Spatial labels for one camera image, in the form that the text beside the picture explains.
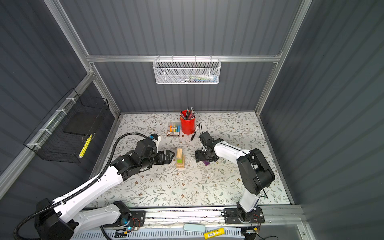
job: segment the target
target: stacked wooden blocks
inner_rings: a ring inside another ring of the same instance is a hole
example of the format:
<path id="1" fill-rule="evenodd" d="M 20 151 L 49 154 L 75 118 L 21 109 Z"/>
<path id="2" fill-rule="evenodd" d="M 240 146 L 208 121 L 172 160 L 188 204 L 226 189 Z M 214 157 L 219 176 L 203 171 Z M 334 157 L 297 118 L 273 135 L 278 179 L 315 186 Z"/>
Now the stacked wooden blocks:
<path id="1" fill-rule="evenodd" d="M 176 152 L 176 168 L 184 168 L 185 155 L 183 155 L 183 149 L 178 148 Z"/>

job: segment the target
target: yellow glue stick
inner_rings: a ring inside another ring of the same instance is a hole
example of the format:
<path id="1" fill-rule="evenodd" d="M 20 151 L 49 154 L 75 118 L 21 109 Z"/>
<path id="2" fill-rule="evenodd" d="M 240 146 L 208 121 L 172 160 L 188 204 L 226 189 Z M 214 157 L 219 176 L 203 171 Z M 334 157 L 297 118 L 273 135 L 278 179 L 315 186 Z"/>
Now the yellow glue stick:
<path id="1" fill-rule="evenodd" d="M 224 233 L 225 233 L 224 229 L 223 228 L 219 228 L 219 229 L 216 229 L 216 230 L 204 233 L 204 238 L 205 239 L 209 239 L 211 237 L 223 235 Z"/>
<path id="2" fill-rule="evenodd" d="M 87 151 L 88 145 L 89 145 L 89 143 L 91 142 L 91 140 L 92 140 L 92 134 L 89 136 L 89 138 L 87 139 L 87 141 L 85 141 L 84 147 L 83 147 L 82 150 L 80 151 L 79 158 L 84 157 L 85 151 Z"/>

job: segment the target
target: black wire basket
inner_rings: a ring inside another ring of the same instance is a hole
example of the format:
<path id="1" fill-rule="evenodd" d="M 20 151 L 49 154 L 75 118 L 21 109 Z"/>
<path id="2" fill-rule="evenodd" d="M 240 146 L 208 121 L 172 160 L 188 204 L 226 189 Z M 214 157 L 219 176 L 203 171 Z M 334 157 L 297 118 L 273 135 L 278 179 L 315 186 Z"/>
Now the black wire basket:
<path id="1" fill-rule="evenodd" d="M 57 116 L 46 128 L 35 129 L 34 132 L 41 131 L 36 142 L 31 143 L 33 137 L 29 136 L 24 145 L 43 160 L 80 163 L 109 112 L 108 101 L 76 95 L 56 111 Z"/>

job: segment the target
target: printed label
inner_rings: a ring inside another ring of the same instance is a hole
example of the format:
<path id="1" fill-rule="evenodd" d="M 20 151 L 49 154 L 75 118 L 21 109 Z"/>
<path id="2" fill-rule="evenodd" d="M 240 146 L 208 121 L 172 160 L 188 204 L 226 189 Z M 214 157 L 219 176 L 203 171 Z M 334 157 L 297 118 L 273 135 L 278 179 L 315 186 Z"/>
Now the printed label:
<path id="1" fill-rule="evenodd" d="M 167 132 L 167 136 L 180 136 L 180 132 Z"/>

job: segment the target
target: metal bracket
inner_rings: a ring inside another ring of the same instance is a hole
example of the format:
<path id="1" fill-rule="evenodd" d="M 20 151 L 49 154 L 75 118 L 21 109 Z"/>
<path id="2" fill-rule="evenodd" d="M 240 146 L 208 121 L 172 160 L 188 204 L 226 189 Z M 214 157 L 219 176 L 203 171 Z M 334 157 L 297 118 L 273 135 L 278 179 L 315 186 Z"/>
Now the metal bracket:
<path id="1" fill-rule="evenodd" d="M 46 128 L 46 129 L 39 129 L 39 131 L 46 131 L 49 135 L 52 135 L 51 131 L 49 131 L 48 128 Z"/>
<path id="2" fill-rule="evenodd" d="M 137 224 L 137 221 L 136 221 L 135 227 L 142 227 L 142 226 L 144 226 L 145 214 L 146 214 L 145 211 L 131 211 L 132 218 L 135 218 L 135 219 L 139 220 L 139 224 Z M 129 223 L 129 225 L 127 225 L 127 227 L 128 226 L 133 227 L 133 221 L 131 221 Z M 104 225 L 104 227 L 119 227 L 119 226 L 118 226 L 117 223 L 113 223 L 113 224 L 106 224 L 106 225 Z"/>
<path id="3" fill-rule="evenodd" d="M 74 103 L 76 103 L 76 99 L 75 98 L 66 98 L 68 100 L 72 100 Z"/>
<path id="4" fill-rule="evenodd" d="M 225 219 L 225 224 L 239 224 L 239 223 L 244 223 L 240 221 L 239 217 L 237 216 L 237 208 L 230 208 L 230 209 L 224 209 L 223 212 L 225 213 L 224 217 Z M 264 214 L 263 210 L 259 207 L 256 208 L 256 213 L 254 214 L 254 218 L 251 219 L 250 223 L 265 223 L 264 219 Z"/>
<path id="5" fill-rule="evenodd" d="M 297 33 L 299 32 L 300 26 L 303 23 L 304 17 L 308 12 L 308 9 L 310 8 L 310 5 L 312 3 L 312 0 L 303 0 L 300 4 L 299 10 L 296 13 L 295 19 L 293 20 L 293 23 L 291 25 L 291 28 L 289 30 L 289 33 L 287 35 L 287 38 L 285 39 L 285 42 L 283 44 L 283 47 L 281 49 L 281 55 L 279 56 L 279 61 L 275 65 L 275 67 L 272 69 L 272 72 L 265 83 L 265 87 L 263 89 L 263 92 L 260 96 L 260 100 L 257 103 L 257 106 L 255 108 L 255 112 L 261 113 L 266 100 L 269 96 L 269 93 L 272 90 L 273 85 L 275 84 L 275 81 L 277 77 L 279 76 L 280 70 L 287 58 L 287 55 L 292 47 L 293 41 L 296 38 Z"/>
<path id="6" fill-rule="evenodd" d="M 63 112 L 65 115 L 67 115 L 67 113 L 65 112 L 65 110 L 64 109 L 57 109 L 57 110 L 55 110 L 56 112 Z"/>

